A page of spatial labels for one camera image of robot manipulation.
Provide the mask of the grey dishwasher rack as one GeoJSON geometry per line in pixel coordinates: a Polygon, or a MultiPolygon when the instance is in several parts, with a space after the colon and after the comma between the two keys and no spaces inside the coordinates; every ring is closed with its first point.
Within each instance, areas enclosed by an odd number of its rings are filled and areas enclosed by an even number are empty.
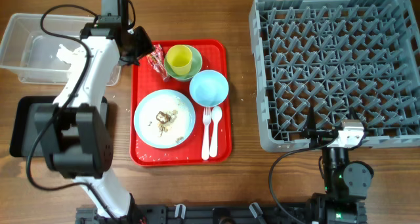
{"type": "Polygon", "coordinates": [[[363,145],[419,145],[419,27],[411,0],[253,0],[260,144],[307,147],[309,112],[330,130],[351,111],[363,145]]]}

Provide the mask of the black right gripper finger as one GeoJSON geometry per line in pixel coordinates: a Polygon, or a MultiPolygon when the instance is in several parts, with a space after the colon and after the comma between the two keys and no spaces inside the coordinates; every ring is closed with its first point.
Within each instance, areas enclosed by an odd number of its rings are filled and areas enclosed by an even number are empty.
{"type": "Polygon", "coordinates": [[[310,106],[308,116],[301,131],[301,135],[307,139],[312,139],[317,136],[316,122],[314,116],[314,108],[310,106]]]}
{"type": "Polygon", "coordinates": [[[355,109],[353,107],[350,107],[348,109],[348,119],[350,119],[350,120],[358,120],[363,125],[364,133],[367,133],[368,132],[368,129],[366,128],[365,123],[359,118],[359,116],[357,115],[357,113],[356,113],[356,111],[355,111],[355,109]]]}

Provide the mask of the green small plate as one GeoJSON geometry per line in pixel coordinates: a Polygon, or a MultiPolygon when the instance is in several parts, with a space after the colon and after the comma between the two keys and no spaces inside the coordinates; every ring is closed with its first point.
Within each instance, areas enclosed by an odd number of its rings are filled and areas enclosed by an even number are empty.
{"type": "Polygon", "coordinates": [[[174,71],[171,69],[169,63],[167,62],[167,59],[166,58],[164,59],[164,65],[167,70],[167,73],[172,78],[175,78],[178,81],[190,81],[201,70],[202,63],[203,63],[200,52],[193,46],[190,46],[190,45],[186,45],[186,46],[189,47],[190,50],[192,51],[192,65],[191,65],[190,72],[186,74],[185,76],[176,75],[174,71]]]}

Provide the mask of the food scraps on plate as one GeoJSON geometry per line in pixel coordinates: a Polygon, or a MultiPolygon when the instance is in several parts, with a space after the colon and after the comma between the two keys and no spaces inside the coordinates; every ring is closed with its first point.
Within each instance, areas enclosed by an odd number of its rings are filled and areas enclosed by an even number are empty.
{"type": "Polygon", "coordinates": [[[156,144],[169,146],[177,144],[184,138],[185,119],[179,117],[177,110],[159,111],[151,117],[147,123],[148,135],[150,140],[156,144]]]}

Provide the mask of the white plastic fork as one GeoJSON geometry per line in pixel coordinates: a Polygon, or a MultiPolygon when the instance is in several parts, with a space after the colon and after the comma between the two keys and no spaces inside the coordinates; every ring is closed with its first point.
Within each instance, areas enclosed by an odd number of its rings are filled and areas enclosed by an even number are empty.
{"type": "Polygon", "coordinates": [[[203,110],[203,118],[202,122],[204,125],[203,130],[203,142],[201,148],[201,158],[203,160],[209,159],[209,125],[211,123],[211,109],[209,107],[205,107],[203,110]]]}

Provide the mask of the white napkin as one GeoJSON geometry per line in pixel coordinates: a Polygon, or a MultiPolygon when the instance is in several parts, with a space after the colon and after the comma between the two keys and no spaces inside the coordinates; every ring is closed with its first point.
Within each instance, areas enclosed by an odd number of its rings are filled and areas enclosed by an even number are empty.
{"type": "Polygon", "coordinates": [[[59,45],[56,57],[62,62],[69,64],[69,73],[79,72],[85,65],[86,51],[83,47],[78,47],[71,51],[63,44],[59,45]]]}

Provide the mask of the red snack wrapper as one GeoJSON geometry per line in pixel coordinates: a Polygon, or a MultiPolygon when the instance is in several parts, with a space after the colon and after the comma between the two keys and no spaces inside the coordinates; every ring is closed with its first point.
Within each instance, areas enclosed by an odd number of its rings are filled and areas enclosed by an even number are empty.
{"type": "Polygon", "coordinates": [[[160,44],[154,45],[154,50],[146,56],[148,64],[161,76],[164,82],[168,82],[171,76],[167,73],[164,65],[163,48],[160,44]]]}

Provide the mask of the yellow plastic cup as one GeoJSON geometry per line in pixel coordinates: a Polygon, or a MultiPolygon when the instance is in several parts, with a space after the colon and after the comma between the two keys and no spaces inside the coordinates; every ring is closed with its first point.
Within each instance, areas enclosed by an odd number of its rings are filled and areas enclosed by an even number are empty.
{"type": "Polygon", "coordinates": [[[178,76],[185,76],[191,70],[192,51],[186,45],[175,45],[166,54],[167,62],[178,76]]]}

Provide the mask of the light blue dinner plate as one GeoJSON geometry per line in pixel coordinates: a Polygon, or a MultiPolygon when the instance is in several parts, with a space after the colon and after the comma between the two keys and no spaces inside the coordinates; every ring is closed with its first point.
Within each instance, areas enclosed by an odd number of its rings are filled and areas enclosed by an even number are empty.
{"type": "Polygon", "coordinates": [[[195,121],[196,113],[190,100],[182,93],[171,89],[161,89],[145,96],[138,104],[134,115],[135,131],[141,141],[151,147],[160,149],[173,148],[183,143],[191,135],[195,121]],[[154,117],[159,111],[172,110],[177,110],[178,116],[183,116],[185,119],[184,138],[179,143],[169,146],[156,144],[153,140],[150,140],[150,136],[148,135],[146,128],[148,120],[154,117]]]}

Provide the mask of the light blue bowl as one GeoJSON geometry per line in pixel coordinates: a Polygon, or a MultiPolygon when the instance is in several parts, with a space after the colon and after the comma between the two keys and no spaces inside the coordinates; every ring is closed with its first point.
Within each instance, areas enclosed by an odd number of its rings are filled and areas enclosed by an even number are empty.
{"type": "Polygon", "coordinates": [[[227,98],[229,84],[227,79],[214,70],[197,73],[189,85],[191,98],[203,107],[218,106],[227,98]]]}

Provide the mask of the clear plastic bin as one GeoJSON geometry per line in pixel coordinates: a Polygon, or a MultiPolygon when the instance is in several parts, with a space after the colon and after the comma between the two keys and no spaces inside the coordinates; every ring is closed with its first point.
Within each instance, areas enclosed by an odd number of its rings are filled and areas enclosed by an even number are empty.
{"type": "Polygon", "coordinates": [[[18,76],[22,83],[64,85],[71,65],[57,53],[72,53],[81,45],[45,34],[41,14],[11,16],[1,40],[1,68],[18,76]]]}

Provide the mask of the black plastic tray bin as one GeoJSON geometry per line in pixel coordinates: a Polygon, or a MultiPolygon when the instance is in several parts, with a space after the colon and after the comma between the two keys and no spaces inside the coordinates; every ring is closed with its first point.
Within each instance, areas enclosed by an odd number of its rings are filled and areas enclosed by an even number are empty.
{"type": "MultiPolygon", "coordinates": [[[[35,113],[41,105],[53,103],[54,96],[26,96],[20,99],[16,110],[14,128],[10,141],[10,155],[13,157],[27,157],[30,153],[33,141],[37,137],[35,126],[35,113]]],[[[104,125],[107,127],[108,101],[103,97],[98,111],[104,125]]],[[[106,150],[106,158],[112,160],[113,147],[106,150]]]]}

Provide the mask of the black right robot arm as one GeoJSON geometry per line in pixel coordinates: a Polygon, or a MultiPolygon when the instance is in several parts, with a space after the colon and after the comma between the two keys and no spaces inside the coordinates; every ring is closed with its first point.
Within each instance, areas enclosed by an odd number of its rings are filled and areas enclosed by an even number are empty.
{"type": "Polygon", "coordinates": [[[319,131],[313,107],[310,107],[301,134],[310,139],[310,148],[322,150],[318,162],[325,185],[323,194],[314,193],[306,202],[305,223],[367,223],[363,201],[374,176],[371,166],[350,161],[349,151],[358,148],[365,137],[365,127],[353,109],[350,118],[330,131],[319,131]]]}

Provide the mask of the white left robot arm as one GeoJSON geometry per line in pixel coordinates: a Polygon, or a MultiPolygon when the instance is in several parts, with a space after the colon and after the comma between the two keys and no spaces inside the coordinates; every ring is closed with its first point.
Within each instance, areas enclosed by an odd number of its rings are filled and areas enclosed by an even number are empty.
{"type": "Polygon", "coordinates": [[[100,116],[102,98],[117,64],[138,64],[154,49],[139,26],[86,24],[77,39],[82,52],[73,64],[63,91],[51,105],[40,106],[35,115],[38,135],[32,148],[42,147],[47,167],[71,179],[96,205],[103,223],[140,223],[144,216],[134,198],[111,168],[113,142],[100,116]]]}

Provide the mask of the white plastic spoon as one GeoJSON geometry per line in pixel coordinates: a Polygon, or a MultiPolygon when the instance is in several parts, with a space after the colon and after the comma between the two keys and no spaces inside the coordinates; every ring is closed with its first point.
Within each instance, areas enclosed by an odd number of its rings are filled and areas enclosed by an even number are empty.
{"type": "Polygon", "coordinates": [[[212,158],[215,158],[218,152],[218,125],[221,118],[222,109],[219,106],[215,106],[211,112],[211,119],[213,122],[213,133],[210,143],[209,155],[212,158]]]}

